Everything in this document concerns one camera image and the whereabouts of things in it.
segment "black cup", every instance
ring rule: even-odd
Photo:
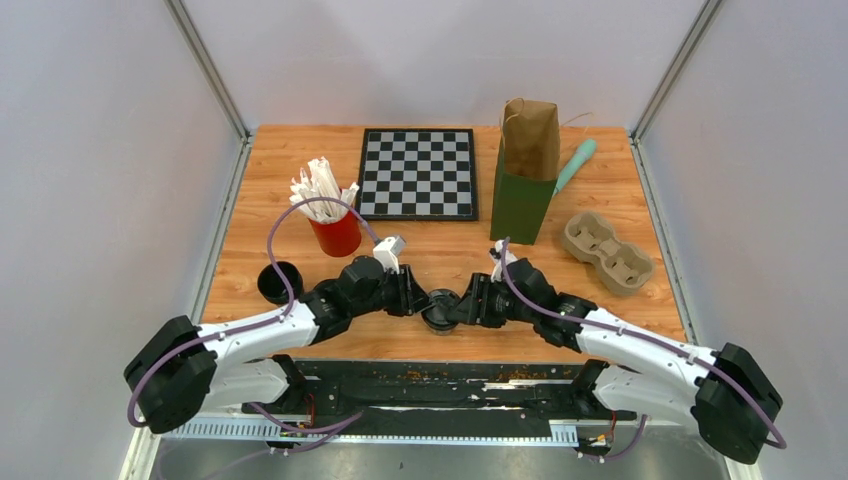
[[[277,265],[283,271],[286,280],[292,284],[295,299],[300,298],[303,295],[303,277],[300,276],[297,267],[289,262],[277,262]],[[274,270],[273,265],[268,265],[262,269],[259,278],[256,279],[256,287],[259,288],[259,293],[265,297],[265,300],[268,300],[274,305],[282,306],[289,303],[289,295],[286,292],[286,287],[283,285],[280,275]]]

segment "red container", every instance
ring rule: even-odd
[[[321,245],[321,250],[331,257],[346,257],[355,252],[362,243],[362,233],[359,231],[359,222],[353,213],[347,212],[336,223],[318,223],[309,220],[312,231]]]

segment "wooden table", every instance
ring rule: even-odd
[[[253,146],[232,222],[218,261],[204,312],[204,322],[225,322],[273,308],[256,290],[256,276],[268,263],[265,242],[277,216],[290,205],[289,185],[301,167],[315,157],[327,157],[339,184],[357,179],[364,133],[362,126],[263,126]],[[583,128],[562,129],[563,158],[584,139]],[[591,128],[598,142],[595,156],[557,195],[534,246],[514,245],[558,290],[588,298],[625,320],[668,337],[683,340],[668,276],[651,224],[627,135],[622,128]],[[497,127],[475,127],[480,221],[373,222],[381,236],[400,234],[407,241],[401,261],[413,268],[416,280],[429,291],[449,288],[462,294],[473,272],[491,272],[488,250],[492,190],[498,151]],[[656,262],[653,278],[632,297],[616,297],[590,265],[571,257],[560,245],[560,232],[573,215],[594,210],[604,215],[624,241],[642,247]],[[363,233],[357,255],[370,254]],[[331,258],[321,252],[306,219],[295,214],[274,241],[278,259],[294,263],[308,290],[320,280],[335,278],[352,257]],[[392,359],[469,362],[558,362],[585,360],[583,355],[546,344],[531,325],[510,322],[501,329],[459,325],[450,335],[431,333],[420,316],[370,314],[353,321],[347,333],[308,348],[287,351],[293,356],[338,359]]]

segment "cardboard cup holder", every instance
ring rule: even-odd
[[[632,243],[622,242],[615,228],[595,212],[568,221],[562,233],[568,253],[595,266],[604,285],[616,295],[633,295],[654,273],[654,262]]]

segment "white wall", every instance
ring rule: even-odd
[[[702,0],[187,0],[252,128],[495,125],[506,100],[633,126]]]
[[[848,4],[728,1],[645,141],[706,343],[785,404],[766,480],[846,478]]]
[[[0,6],[0,464],[110,479],[124,366],[187,311],[236,140],[161,1]]]

